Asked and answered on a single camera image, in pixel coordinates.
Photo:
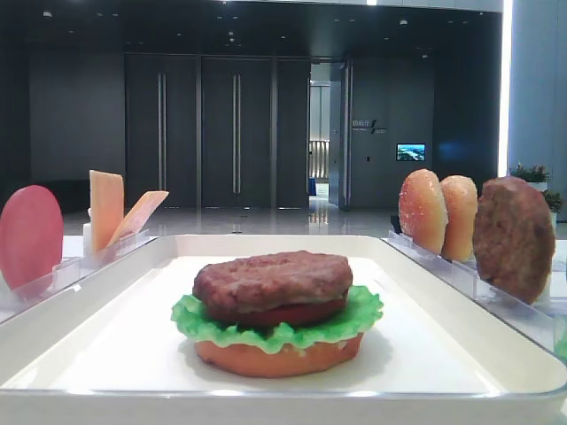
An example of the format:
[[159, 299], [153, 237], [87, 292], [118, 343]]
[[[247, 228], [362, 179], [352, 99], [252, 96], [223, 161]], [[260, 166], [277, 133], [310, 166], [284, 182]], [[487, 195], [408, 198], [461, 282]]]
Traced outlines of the clear right long rail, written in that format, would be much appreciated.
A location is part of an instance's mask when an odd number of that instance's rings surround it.
[[413, 243], [408, 236], [390, 232], [384, 239], [418, 265], [481, 304], [537, 343], [554, 352], [554, 334], [566, 330], [566, 242], [555, 241], [552, 271], [546, 288], [532, 304], [510, 296], [480, 279], [476, 263], [451, 262]]

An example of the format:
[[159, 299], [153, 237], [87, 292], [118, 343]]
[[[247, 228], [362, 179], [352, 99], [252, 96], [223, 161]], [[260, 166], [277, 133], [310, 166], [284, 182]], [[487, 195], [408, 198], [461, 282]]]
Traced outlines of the red tomato slice on tray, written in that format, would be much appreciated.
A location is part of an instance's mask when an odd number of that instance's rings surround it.
[[346, 297], [320, 304], [281, 305], [277, 308], [250, 313], [223, 311], [220, 308], [206, 308], [206, 315], [223, 323], [238, 324], [252, 328], [268, 328], [286, 323], [290, 326], [306, 326], [328, 320], [346, 308]]

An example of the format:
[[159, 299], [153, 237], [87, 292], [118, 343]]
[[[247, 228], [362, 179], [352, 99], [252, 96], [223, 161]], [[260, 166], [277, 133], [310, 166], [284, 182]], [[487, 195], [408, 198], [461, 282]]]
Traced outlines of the small wall display screen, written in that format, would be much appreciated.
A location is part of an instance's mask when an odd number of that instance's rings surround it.
[[424, 143], [398, 143], [396, 145], [396, 160], [410, 162], [425, 161]]

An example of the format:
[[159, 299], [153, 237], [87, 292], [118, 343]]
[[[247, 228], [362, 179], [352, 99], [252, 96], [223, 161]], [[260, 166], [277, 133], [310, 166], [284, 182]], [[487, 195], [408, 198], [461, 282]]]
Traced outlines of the green lettuce leaf on tray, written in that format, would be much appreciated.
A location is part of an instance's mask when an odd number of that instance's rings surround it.
[[281, 323], [261, 329], [237, 324], [222, 324], [206, 316], [206, 310], [195, 297], [184, 295], [172, 307], [171, 321], [177, 330], [194, 342], [212, 342], [221, 348], [233, 344], [257, 347], [274, 354], [291, 344], [306, 349], [316, 343], [336, 343], [370, 330], [383, 316], [384, 303], [378, 294], [365, 286], [353, 286], [346, 308], [315, 325], [293, 327]]

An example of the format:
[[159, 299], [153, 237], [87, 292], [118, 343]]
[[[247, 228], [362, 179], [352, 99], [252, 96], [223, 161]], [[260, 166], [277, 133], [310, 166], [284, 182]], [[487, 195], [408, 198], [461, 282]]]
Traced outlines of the sesame bun left of pair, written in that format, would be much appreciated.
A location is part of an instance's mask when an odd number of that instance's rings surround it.
[[400, 227], [404, 235], [439, 255], [448, 224], [446, 202], [438, 176], [428, 169], [409, 174], [399, 194]]

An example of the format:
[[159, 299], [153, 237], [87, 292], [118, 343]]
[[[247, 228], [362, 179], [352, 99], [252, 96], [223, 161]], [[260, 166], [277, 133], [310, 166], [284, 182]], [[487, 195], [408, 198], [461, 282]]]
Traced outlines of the dark double door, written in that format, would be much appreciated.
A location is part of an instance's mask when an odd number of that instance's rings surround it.
[[173, 207], [307, 206], [310, 68], [128, 54], [128, 200], [160, 189]]

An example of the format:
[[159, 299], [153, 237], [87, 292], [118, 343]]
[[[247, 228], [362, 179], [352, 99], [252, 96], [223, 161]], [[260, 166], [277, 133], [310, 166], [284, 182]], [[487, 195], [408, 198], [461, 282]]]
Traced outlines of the right orange cheese slice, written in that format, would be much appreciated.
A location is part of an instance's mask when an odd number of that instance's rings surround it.
[[145, 192], [120, 222], [107, 247], [118, 242], [123, 237], [139, 232], [168, 195], [169, 192], [165, 190]]

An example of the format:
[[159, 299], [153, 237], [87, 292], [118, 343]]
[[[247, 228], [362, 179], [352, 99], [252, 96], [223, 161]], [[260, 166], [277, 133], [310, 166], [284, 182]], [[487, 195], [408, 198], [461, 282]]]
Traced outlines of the potted green plant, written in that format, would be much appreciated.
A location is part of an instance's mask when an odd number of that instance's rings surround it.
[[528, 182], [541, 192], [552, 213], [559, 213], [562, 210], [563, 200], [558, 192], [548, 188], [549, 172], [544, 166], [524, 167], [522, 164], [517, 164], [516, 167], [509, 169], [509, 174]]

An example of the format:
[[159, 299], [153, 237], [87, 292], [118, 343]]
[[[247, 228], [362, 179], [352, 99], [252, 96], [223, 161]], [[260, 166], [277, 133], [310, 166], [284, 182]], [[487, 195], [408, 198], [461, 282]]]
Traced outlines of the brown meat patty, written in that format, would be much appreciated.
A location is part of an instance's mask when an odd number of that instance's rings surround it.
[[251, 313], [340, 299], [352, 284], [345, 256], [286, 251], [207, 265], [195, 277], [192, 295], [225, 313]]
[[537, 300], [555, 253], [550, 210], [541, 192], [513, 176], [485, 182], [472, 242], [482, 280], [527, 305]]

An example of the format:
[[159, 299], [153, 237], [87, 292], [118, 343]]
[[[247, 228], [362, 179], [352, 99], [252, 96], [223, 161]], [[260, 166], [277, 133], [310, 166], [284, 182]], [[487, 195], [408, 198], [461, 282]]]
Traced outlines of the clear left long rail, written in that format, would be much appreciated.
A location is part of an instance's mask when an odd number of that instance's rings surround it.
[[15, 290], [10, 290], [4, 278], [1, 278], [1, 322], [4, 323], [44, 299], [74, 286], [82, 278], [111, 265], [152, 239], [154, 236], [150, 236], [148, 230], [143, 230], [141, 233], [121, 239], [99, 253], [64, 258], [62, 263], [53, 267], [51, 273]]

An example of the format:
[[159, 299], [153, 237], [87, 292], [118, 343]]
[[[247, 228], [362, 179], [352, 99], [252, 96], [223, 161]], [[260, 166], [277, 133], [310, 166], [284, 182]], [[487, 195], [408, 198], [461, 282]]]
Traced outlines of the clear long rail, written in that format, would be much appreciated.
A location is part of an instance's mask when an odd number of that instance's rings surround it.
[[554, 334], [566, 330], [566, 242], [555, 241], [552, 271], [546, 288], [532, 304], [510, 296], [480, 279], [476, 263], [451, 262], [413, 243], [408, 236], [390, 232], [384, 239], [418, 265], [481, 304], [537, 343], [554, 352]]
[[121, 239], [99, 253], [64, 258], [62, 263], [53, 267], [51, 273], [15, 290], [10, 290], [4, 278], [1, 278], [1, 322], [4, 323], [44, 299], [74, 286], [82, 278], [111, 265], [152, 239], [154, 236], [150, 236], [148, 230], [143, 230], [141, 233]]

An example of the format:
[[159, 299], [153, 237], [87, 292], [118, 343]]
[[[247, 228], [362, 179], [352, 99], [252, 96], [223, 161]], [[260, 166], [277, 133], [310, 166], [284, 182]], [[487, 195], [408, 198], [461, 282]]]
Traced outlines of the sesame bun of pair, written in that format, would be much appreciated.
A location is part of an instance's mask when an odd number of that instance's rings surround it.
[[400, 227], [404, 235], [439, 255], [448, 224], [446, 202], [438, 176], [428, 169], [409, 174], [399, 194]]
[[451, 175], [441, 181], [448, 223], [442, 256], [445, 259], [466, 261], [473, 252], [474, 220], [478, 209], [477, 187], [471, 178]]

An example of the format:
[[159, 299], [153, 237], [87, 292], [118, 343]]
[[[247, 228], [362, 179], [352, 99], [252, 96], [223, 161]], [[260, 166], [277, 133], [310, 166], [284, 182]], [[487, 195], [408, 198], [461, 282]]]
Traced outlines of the sesame bun right of pair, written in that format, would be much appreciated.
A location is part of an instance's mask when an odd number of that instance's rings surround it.
[[466, 261], [473, 252], [474, 220], [478, 209], [477, 187], [471, 178], [451, 175], [441, 181], [448, 223], [442, 256], [445, 259]]

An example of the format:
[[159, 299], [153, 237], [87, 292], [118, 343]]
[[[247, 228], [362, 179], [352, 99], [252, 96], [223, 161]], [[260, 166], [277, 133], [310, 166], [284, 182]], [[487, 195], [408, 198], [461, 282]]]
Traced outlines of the standing green lettuce leaf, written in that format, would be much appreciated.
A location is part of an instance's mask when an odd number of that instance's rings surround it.
[[567, 361], [567, 333], [565, 329], [554, 334], [554, 353], [564, 362]]

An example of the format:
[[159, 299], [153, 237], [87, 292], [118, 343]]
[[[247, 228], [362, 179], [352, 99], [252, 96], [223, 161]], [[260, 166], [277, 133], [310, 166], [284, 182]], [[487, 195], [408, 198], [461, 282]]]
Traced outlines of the bottom bun on tray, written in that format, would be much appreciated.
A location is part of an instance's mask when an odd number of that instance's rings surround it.
[[318, 342], [305, 349], [285, 344], [268, 354], [259, 347], [232, 344], [220, 347], [213, 342], [195, 343], [196, 354], [206, 364], [232, 374], [254, 378], [285, 378], [329, 370], [353, 359], [363, 334], [336, 343]]

